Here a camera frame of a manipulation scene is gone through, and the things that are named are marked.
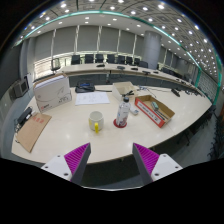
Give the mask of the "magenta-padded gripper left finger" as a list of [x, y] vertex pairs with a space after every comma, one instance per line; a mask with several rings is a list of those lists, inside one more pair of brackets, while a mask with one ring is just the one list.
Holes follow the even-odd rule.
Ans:
[[91, 145], [86, 143], [65, 155], [56, 155], [42, 169], [79, 185], [90, 154]]

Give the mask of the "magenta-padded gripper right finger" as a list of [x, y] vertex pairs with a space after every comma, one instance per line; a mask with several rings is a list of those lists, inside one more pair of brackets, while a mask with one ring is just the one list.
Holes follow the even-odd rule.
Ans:
[[144, 185], [182, 169], [168, 154], [157, 154], [137, 143], [133, 144], [132, 153]]

